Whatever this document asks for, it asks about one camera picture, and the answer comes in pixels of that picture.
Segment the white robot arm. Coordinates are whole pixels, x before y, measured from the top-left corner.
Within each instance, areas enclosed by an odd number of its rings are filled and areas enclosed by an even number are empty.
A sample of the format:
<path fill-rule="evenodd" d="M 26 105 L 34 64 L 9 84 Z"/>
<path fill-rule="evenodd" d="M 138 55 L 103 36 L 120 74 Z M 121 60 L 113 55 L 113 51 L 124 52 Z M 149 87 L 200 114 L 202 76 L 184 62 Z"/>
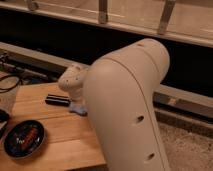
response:
<path fill-rule="evenodd" d="M 89 67 L 73 62 L 59 78 L 70 110 L 92 124 L 109 171 L 171 171 L 153 106 L 169 64 L 165 46 L 146 38 Z"/>

